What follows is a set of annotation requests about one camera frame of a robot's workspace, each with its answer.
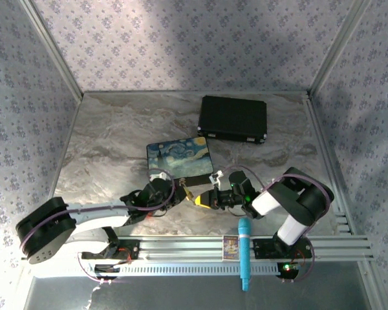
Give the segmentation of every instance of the table surface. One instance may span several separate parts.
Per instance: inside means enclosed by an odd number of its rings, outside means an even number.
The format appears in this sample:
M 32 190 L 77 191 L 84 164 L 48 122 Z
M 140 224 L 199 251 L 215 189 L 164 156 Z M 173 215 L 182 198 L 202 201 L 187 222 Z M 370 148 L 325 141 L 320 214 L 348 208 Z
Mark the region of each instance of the table surface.
M 142 189 L 146 177 L 146 146 L 150 143 L 195 137 L 201 98 L 182 93 L 86 93 L 80 106 L 55 196 L 67 203 L 101 203 Z M 327 184 L 316 141 L 301 94 L 229 95 L 267 103 L 268 137 L 264 145 L 208 140 L 215 171 L 238 163 L 249 166 L 264 183 L 289 167 Z M 253 186 L 258 183 L 251 174 Z M 222 188 L 229 187 L 227 178 Z M 194 196 L 211 185 L 190 188 Z M 241 214 L 240 208 L 233 212 Z M 286 218 L 281 209 L 253 221 L 254 235 L 272 235 Z M 239 218 L 184 201 L 162 218 L 148 218 L 119 234 L 220 235 L 237 234 Z M 332 210 L 310 234 L 337 234 Z

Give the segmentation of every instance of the starry night mouse pad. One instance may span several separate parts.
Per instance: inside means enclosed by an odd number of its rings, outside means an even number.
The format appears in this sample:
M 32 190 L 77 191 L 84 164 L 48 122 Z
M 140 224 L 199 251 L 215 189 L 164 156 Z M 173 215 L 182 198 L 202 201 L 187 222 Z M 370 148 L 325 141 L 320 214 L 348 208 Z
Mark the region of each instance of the starry night mouse pad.
M 213 164 L 204 137 L 149 144 L 147 157 L 148 169 L 165 169 L 176 180 L 184 178 L 187 186 L 207 184 L 213 173 Z

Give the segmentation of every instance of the patterned wallpaper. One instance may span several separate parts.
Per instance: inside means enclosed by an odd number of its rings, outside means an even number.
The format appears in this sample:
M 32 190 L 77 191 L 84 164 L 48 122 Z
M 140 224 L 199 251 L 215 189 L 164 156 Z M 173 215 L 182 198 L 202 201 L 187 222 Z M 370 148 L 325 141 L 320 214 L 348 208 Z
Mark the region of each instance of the patterned wallpaper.
M 82 91 L 307 89 L 352 0 L 35 0 Z
M 47 200 L 75 106 L 18 1 L 0 1 L 0 309 L 19 272 L 16 223 Z
M 388 293 L 388 0 L 367 9 L 314 103 Z

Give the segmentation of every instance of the purple cable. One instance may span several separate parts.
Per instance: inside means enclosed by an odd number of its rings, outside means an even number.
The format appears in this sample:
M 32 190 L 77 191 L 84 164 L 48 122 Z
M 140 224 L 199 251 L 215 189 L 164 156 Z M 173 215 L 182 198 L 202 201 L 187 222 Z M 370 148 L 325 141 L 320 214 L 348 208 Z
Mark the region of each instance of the purple cable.
M 98 279 L 98 278 L 94 278 L 92 275 L 90 275 L 84 268 L 84 266 L 82 265 L 81 261 L 80 261 L 80 257 L 79 257 L 79 253 L 78 253 L 78 263 L 79 263 L 79 266 L 80 266 L 80 269 L 82 269 L 83 273 L 85 273 L 85 275 L 91 279 L 92 281 L 95 281 L 95 282 L 99 282 L 100 284 L 104 284 L 104 283 L 108 283 L 108 284 L 111 284 L 111 283 L 129 283 L 128 281 L 125 281 L 125 280 L 119 280 L 119 279 L 114 279 L 114 280 L 105 280 L 105 279 Z
M 81 210 L 81 209 L 63 210 L 63 211 L 57 212 L 57 213 L 49 216 L 48 218 L 45 218 L 42 222 L 38 223 L 35 227 L 33 227 L 28 232 L 28 234 L 25 236 L 23 241 L 20 243 L 20 247 L 19 248 L 21 250 L 23 250 L 25 248 L 26 243 L 33 236 L 33 234 L 36 231 L 39 230 L 40 227 L 44 226 L 45 224 L 47 224 L 49 221 L 53 220 L 54 218 L 57 218 L 57 217 L 59 217 L 61 215 L 64 215 L 64 214 L 80 213 L 80 212 L 94 212 L 94 211 L 101 211 L 101 210 L 106 210 L 106 209 L 133 209 L 133 210 L 140 210 L 140 211 L 155 211 L 155 210 L 158 210 L 158 209 L 162 208 L 163 206 L 165 206 L 172 199 L 172 197 L 173 197 L 173 195 L 175 193 L 174 177 L 168 171 L 166 171 L 164 169 L 151 168 L 147 172 L 148 178 L 149 178 L 149 173 L 151 171 L 160 171 L 160 172 L 165 173 L 170 178 L 171 183 L 173 184 L 173 186 L 171 188 L 171 194 L 168 196 L 168 198 L 163 203 L 161 203 L 159 205 L 156 205 L 154 207 L 136 207 L 134 205 L 125 205 L 124 204 L 124 205 L 106 205 L 106 206 L 103 206 L 103 207 L 95 207 L 95 208 L 84 209 L 84 210 Z
M 281 179 L 283 178 L 296 178 L 296 179 L 300 179 L 300 180 L 304 180 L 304 181 L 307 181 L 307 182 L 310 182 L 311 184 L 313 184 L 317 189 L 319 189 L 321 191 L 321 193 L 325 196 L 325 199 L 326 199 L 326 208 L 325 210 L 322 212 L 321 216 L 318 218 L 322 218 L 326 213 L 328 213 L 329 211 L 329 208 L 330 208 L 330 198 L 329 198 L 329 195 L 328 193 L 326 192 L 326 190 L 323 188 L 322 185 L 320 185 L 317 181 L 311 179 L 311 178 L 308 178 L 307 176 L 301 176 L 300 174 L 293 174 L 293 173 L 290 173 L 290 174 L 284 174 L 278 178 L 276 178 L 272 183 L 270 183 L 269 185 L 267 185 L 263 190 L 262 192 L 265 192 L 267 191 L 274 183 L 280 181 Z M 301 276 L 300 278 L 298 278 L 297 280 L 291 280 L 291 281 L 287 281 L 287 282 L 299 282 L 299 281 L 302 281 L 304 280 L 305 278 L 307 278 L 307 276 L 312 272 L 313 270 L 313 267 L 315 265 L 315 250 L 313 248 L 313 245 L 312 245 L 312 242 L 310 242 L 309 238 L 306 237 L 306 234 L 313 228 L 313 226 L 315 225 L 316 222 L 314 222 L 310 227 L 308 227 L 304 233 L 302 234 L 309 242 L 309 245 L 310 245 L 310 252 L 312 253 L 312 264 L 310 265 L 308 271 L 303 275 Z

